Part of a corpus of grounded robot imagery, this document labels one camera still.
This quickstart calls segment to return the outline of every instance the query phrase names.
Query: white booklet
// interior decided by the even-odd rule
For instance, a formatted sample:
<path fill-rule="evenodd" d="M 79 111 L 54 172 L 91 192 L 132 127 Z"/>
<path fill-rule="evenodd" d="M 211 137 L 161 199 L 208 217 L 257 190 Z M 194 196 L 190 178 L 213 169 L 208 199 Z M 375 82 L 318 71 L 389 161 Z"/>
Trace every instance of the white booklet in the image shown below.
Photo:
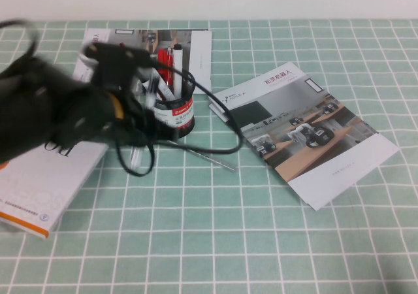
<path fill-rule="evenodd" d="M 83 44 L 108 42 L 149 51 L 158 59 L 160 50 L 172 50 L 175 44 L 182 45 L 183 69 L 195 80 L 211 91 L 212 32 L 199 29 L 97 29 L 89 28 L 84 34 Z M 76 62 L 74 76 L 88 81 L 92 70 L 80 59 Z M 194 93 L 203 93 L 199 88 Z"/>
<path fill-rule="evenodd" d="M 0 220 L 48 238 L 107 146 L 44 144 L 0 167 Z"/>
<path fill-rule="evenodd" d="M 315 210 L 398 151 L 293 63 L 215 96 L 254 152 Z M 215 102 L 210 108 L 227 120 Z"/>

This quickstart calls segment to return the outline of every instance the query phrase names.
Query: green grid mat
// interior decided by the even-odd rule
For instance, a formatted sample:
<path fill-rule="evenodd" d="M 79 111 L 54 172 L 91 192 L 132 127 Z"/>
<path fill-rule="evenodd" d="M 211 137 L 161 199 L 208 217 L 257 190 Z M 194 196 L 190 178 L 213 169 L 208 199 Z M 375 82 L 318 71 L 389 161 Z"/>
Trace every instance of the green grid mat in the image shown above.
<path fill-rule="evenodd" d="M 68 73 L 87 27 L 210 28 L 214 91 L 292 61 L 400 152 L 314 212 L 249 148 L 224 157 L 234 174 L 160 148 L 145 178 L 109 150 L 48 240 L 0 224 L 0 294 L 418 293 L 418 20 L 37 26 Z M 28 42 L 0 32 L 0 69 Z M 201 95 L 195 114 L 186 142 L 234 144 Z"/>

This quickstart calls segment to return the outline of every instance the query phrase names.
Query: red marker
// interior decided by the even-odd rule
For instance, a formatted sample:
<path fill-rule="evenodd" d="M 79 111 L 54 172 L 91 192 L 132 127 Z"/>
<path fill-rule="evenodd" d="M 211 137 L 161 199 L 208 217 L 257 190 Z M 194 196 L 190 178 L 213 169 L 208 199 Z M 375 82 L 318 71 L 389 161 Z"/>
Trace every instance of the red marker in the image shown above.
<path fill-rule="evenodd" d="M 167 57 L 167 51 L 165 49 L 159 49 L 158 50 L 158 61 L 160 61 L 162 64 L 168 63 L 168 57 Z M 167 72 L 163 69 L 159 69 L 158 73 L 163 78 L 164 82 L 167 81 Z"/>
<path fill-rule="evenodd" d="M 172 50 L 170 48 L 167 50 L 167 56 L 169 57 L 167 65 L 169 67 L 172 67 Z M 169 70 L 167 70 L 167 72 L 168 72 L 167 83 L 168 83 L 171 91 L 173 91 L 173 88 L 172 88 L 172 84 L 173 84 L 172 72 L 169 71 Z"/>

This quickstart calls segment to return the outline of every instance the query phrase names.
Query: pen holder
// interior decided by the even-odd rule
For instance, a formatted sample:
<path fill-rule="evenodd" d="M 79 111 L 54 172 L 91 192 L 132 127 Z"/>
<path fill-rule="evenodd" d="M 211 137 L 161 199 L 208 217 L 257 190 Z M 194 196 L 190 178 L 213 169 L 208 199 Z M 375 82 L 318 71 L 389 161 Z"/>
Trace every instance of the pen holder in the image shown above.
<path fill-rule="evenodd" d="M 195 85 L 183 78 L 181 98 L 169 101 L 157 99 L 155 102 L 155 117 L 169 126 L 177 127 L 179 139 L 189 134 L 195 126 L 194 91 Z"/>

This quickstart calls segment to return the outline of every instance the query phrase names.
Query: black cable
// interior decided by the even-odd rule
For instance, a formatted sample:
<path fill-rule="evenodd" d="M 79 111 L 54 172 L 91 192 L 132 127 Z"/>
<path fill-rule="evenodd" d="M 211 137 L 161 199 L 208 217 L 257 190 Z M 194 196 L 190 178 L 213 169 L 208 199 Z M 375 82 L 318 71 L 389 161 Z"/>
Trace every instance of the black cable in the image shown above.
<path fill-rule="evenodd" d="M 155 151 L 154 151 L 154 147 L 153 147 L 153 144 L 151 143 L 151 141 L 145 136 L 145 134 L 143 133 L 143 132 L 141 132 L 141 131 L 138 131 L 138 130 L 136 130 L 135 131 L 135 133 L 137 133 L 137 134 L 141 134 L 142 136 L 138 136 L 138 139 L 140 140 L 140 139 L 144 139 L 144 140 L 146 140 L 147 141 L 147 143 L 146 143 L 146 147 L 148 148 L 148 150 L 150 151 L 150 156 L 151 156 L 151 162 L 150 162 L 150 165 L 149 165 L 149 167 L 148 167 L 148 170 L 145 172 L 145 173 L 139 173 L 139 172 L 136 172 L 136 171 L 134 171 L 134 170 L 132 170 L 132 169 L 130 169 L 127 165 L 126 165 L 126 163 L 125 163 L 125 160 L 123 159 L 123 156 L 122 156 L 122 153 L 121 153 L 121 146 L 120 146 L 120 143 L 119 143 L 119 140 L 118 140 L 118 138 L 116 137 L 116 135 L 115 135 L 115 137 L 114 137 L 114 142 L 115 142 L 115 149 L 116 149 L 116 155 L 117 155 L 117 157 L 118 157 L 118 161 L 119 161 L 119 163 L 120 163 L 120 165 L 122 166 L 122 168 L 125 170 L 125 172 L 126 173 L 128 173 L 128 174 L 131 174 L 131 175 L 133 175 L 133 176 L 137 176 L 137 177 L 142 177 L 142 176 L 146 176 L 148 173 L 150 173 L 151 171 L 152 171 L 152 168 L 154 167 L 154 162 L 155 162 Z"/>
<path fill-rule="evenodd" d="M 7 77 L 10 77 L 10 76 L 14 76 L 14 75 L 24 73 L 25 68 L 27 67 L 28 63 L 30 63 L 33 56 L 35 55 L 35 52 L 37 50 L 37 46 L 38 46 L 38 43 L 39 43 L 39 36 L 38 36 L 38 33 L 37 33 L 37 29 L 33 25 L 33 23 L 31 23 L 29 21 L 22 20 L 22 19 L 13 19 L 13 20 L 3 21 L 3 22 L 0 22 L 0 29 L 8 27 L 8 26 L 15 26 L 15 25 L 23 26 L 24 28 L 26 28 L 28 30 L 28 33 L 31 37 L 31 44 L 30 44 L 28 50 L 25 52 L 25 54 L 23 54 L 17 60 L 12 62 L 9 67 L 7 67 L 2 73 L 0 73 L 0 78 L 7 78 Z M 238 125 L 236 124 L 236 122 L 233 118 L 233 115 L 230 113 L 228 108 L 217 97 L 215 97 L 205 87 L 203 87 L 198 82 L 196 82 L 195 79 L 193 78 L 193 75 L 189 71 L 186 71 L 186 70 L 178 71 L 178 70 L 174 69 L 173 67 L 169 67 L 169 66 L 164 65 L 164 64 L 162 64 L 161 62 L 158 62 L 158 61 L 155 62 L 155 68 L 157 70 L 158 69 L 167 69 L 169 71 L 172 71 L 172 72 L 180 75 L 184 80 L 187 80 L 188 82 L 191 82 L 195 87 L 198 87 L 205 94 L 207 94 L 207 96 L 209 96 L 209 98 L 211 98 L 211 100 L 213 100 L 215 103 L 217 103 L 217 105 L 219 107 L 221 107 L 221 109 L 224 111 L 225 116 L 228 119 L 229 126 L 236 133 L 236 135 L 238 137 L 238 144 L 234 148 L 230 148 L 230 149 L 208 149 L 208 148 L 201 148 L 201 147 L 197 147 L 197 146 L 189 146 L 189 145 L 186 145 L 186 144 L 179 144 L 179 143 L 172 144 L 172 143 L 169 143 L 169 142 L 163 141 L 163 140 L 150 140 L 142 131 L 135 130 L 134 134 L 138 135 L 138 140 L 145 140 L 146 141 L 146 146 L 149 149 L 150 155 L 151 155 L 151 162 L 150 162 L 150 166 L 148 167 L 148 170 L 145 173 L 139 173 L 139 172 L 135 172 L 135 171 L 131 170 L 126 165 L 125 161 L 123 160 L 123 156 L 121 154 L 121 145 L 120 145 L 119 140 L 115 136 L 114 137 L 114 144 L 115 144 L 115 147 L 116 147 L 116 153 L 117 153 L 117 156 L 118 156 L 118 160 L 119 160 L 121 166 L 123 167 L 123 169 L 127 173 L 132 174 L 134 176 L 141 177 L 141 176 L 145 176 L 149 172 L 151 172 L 151 170 L 153 169 L 153 166 L 154 166 L 154 162 L 155 162 L 155 150 L 154 150 L 154 147 L 153 147 L 155 144 L 160 144 L 160 145 L 163 145 L 163 146 L 167 146 L 167 147 L 171 147 L 171 148 L 178 148 L 178 149 L 183 149 L 183 150 L 193 150 L 195 152 L 207 153 L 207 154 L 232 154 L 234 152 L 237 152 L 241 148 L 241 146 L 244 142 L 243 136 L 241 134 L 241 130 L 238 127 Z"/>
<path fill-rule="evenodd" d="M 0 73 L 0 78 L 7 78 L 20 74 L 22 70 L 27 66 L 27 64 L 31 61 L 38 48 L 38 32 L 32 22 L 22 19 L 13 19 L 0 22 L 0 29 L 6 28 L 8 26 L 23 26 L 24 28 L 26 28 L 30 35 L 31 44 L 21 57 L 13 61 L 2 73 Z"/>
<path fill-rule="evenodd" d="M 193 78 L 193 75 L 186 70 L 183 70 L 183 72 L 180 72 L 179 70 L 176 70 L 174 67 L 169 67 L 168 65 L 165 65 L 159 61 L 155 62 L 155 69 L 167 69 L 169 71 L 172 71 L 180 76 L 182 78 L 185 78 L 187 81 L 193 83 L 196 87 L 198 87 L 200 90 L 202 90 L 209 98 L 211 98 L 213 101 L 215 101 L 224 111 L 225 117 L 228 119 L 228 124 L 231 127 L 231 129 L 234 131 L 234 133 L 238 137 L 238 144 L 234 148 L 230 149 L 209 149 L 209 148 L 202 148 L 198 146 L 190 146 L 186 144 L 176 143 L 171 144 L 170 142 L 166 142 L 164 140 L 157 140 L 154 142 L 154 144 L 159 144 L 171 148 L 177 148 L 177 149 L 183 149 L 183 150 L 193 150 L 195 152 L 201 152 L 206 154 L 221 154 L 221 155 L 227 155 L 227 154 L 233 154 L 234 152 L 237 152 L 239 149 L 241 149 L 242 144 L 244 142 L 244 138 L 241 134 L 241 129 L 239 128 L 238 124 L 236 123 L 233 115 L 228 110 L 228 108 L 217 98 L 215 95 L 213 95 L 210 91 L 208 91 L 205 87 L 200 85 L 198 82 L 195 81 Z"/>

